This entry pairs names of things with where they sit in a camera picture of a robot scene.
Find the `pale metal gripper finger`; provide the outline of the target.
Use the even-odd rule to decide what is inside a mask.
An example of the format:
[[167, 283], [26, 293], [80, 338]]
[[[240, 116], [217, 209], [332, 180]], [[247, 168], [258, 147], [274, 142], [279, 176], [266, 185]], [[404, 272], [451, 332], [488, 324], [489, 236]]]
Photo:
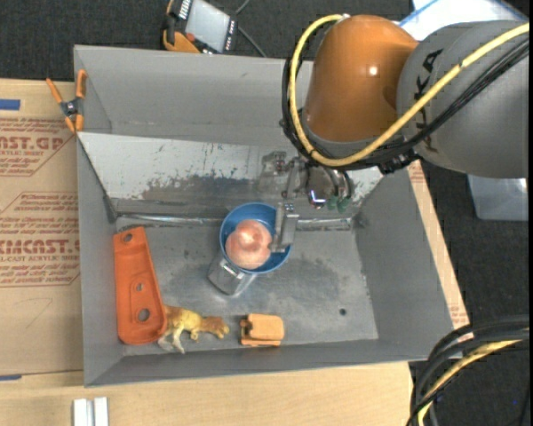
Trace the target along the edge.
[[293, 244], [298, 219], [299, 213], [295, 210], [294, 204], [285, 202], [282, 216], [282, 245], [285, 248]]
[[276, 207], [275, 219], [274, 219], [274, 236], [272, 240], [272, 251], [281, 252], [282, 246], [282, 227], [284, 222], [285, 209], [284, 204], [279, 202]]

